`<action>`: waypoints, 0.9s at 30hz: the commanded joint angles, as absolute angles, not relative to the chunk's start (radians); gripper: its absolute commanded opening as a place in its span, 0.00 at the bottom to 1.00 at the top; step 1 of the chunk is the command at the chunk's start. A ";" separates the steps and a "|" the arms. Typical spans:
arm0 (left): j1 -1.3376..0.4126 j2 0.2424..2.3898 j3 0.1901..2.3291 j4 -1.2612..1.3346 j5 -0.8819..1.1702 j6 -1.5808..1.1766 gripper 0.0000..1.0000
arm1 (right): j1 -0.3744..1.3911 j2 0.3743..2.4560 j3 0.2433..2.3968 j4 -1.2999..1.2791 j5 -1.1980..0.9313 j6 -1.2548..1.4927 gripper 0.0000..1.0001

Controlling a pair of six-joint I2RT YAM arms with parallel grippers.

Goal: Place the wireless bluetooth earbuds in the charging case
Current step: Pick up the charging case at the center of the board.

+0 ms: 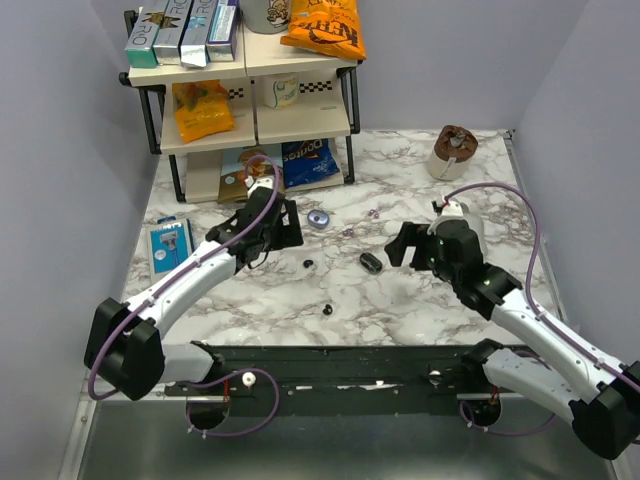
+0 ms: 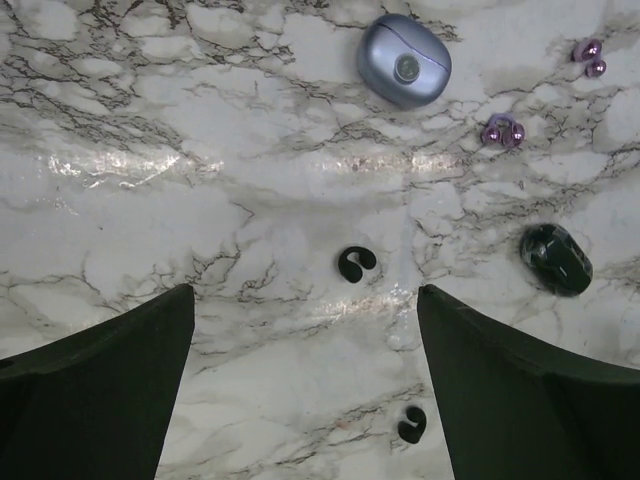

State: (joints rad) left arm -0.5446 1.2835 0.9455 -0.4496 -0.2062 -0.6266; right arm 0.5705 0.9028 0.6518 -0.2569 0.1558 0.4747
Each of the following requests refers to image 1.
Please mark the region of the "blue-purple earbud charging case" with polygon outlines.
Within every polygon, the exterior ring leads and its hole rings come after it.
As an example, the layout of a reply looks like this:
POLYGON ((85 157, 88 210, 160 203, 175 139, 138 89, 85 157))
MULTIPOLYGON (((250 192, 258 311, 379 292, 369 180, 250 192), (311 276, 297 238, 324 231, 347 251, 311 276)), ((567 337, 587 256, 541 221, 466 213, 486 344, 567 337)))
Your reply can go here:
POLYGON ((326 229, 330 225, 330 216, 325 211, 313 209, 307 214, 307 222, 315 229, 326 229))

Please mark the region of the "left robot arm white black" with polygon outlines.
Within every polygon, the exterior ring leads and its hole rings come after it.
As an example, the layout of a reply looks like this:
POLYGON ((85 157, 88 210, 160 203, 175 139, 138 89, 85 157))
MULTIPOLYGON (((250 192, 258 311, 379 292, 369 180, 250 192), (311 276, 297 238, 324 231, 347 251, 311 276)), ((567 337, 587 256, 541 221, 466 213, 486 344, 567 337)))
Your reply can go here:
POLYGON ((212 227, 174 270, 125 302, 104 300, 94 313, 84 364, 88 392, 101 399, 95 381, 139 400, 158 384, 188 383, 201 395, 222 380, 215 356, 198 342, 164 345, 176 321, 201 297, 261 255, 302 245, 297 204, 268 187, 254 190, 243 208, 212 227))

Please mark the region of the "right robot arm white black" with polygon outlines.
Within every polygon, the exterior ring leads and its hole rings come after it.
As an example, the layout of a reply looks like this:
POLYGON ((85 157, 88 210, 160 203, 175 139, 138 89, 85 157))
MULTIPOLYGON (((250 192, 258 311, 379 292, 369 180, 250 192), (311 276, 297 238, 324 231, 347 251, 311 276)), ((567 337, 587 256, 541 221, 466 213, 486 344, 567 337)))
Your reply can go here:
POLYGON ((484 224, 465 204, 436 203, 430 224, 405 222, 384 251, 394 267, 410 266, 448 283, 467 308, 516 336, 539 355, 521 358, 493 346, 464 362, 469 390, 489 385, 516 392, 567 422, 594 454, 617 459, 639 437, 639 365, 595 347, 533 299, 524 285, 485 258, 484 224))

